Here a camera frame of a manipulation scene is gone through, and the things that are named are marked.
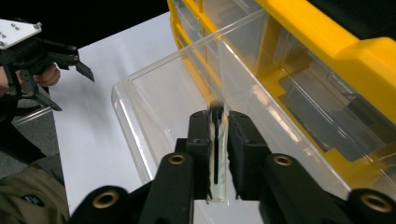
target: person's arm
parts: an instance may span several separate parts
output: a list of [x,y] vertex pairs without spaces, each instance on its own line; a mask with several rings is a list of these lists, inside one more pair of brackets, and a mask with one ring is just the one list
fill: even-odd
[[[22,79],[20,74],[17,73],[18,78],[21,83],[21,88],[24,89]],[[34,75],[34,80],[37,85],[42,87],[54,86],[58,83],[61,78],[61,71],[56,67],[56,64],[53,63],[49,65],[46,70],[44,70],[41,75]],[[0,97],[8,92],[8,81],[6,72],[4,71],[3,66],[0,66]]]

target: white table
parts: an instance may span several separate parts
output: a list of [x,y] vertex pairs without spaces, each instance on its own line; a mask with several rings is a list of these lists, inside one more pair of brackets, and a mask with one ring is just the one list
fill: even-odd
[[95,82],[71,67],[51,88],[51,99],[63,109],[53,114],[71,214],[94,189],[112,185],[132,191],[142,185],[111,91],[116,82],[177,51],[169,17],[164,13],[79,49]]

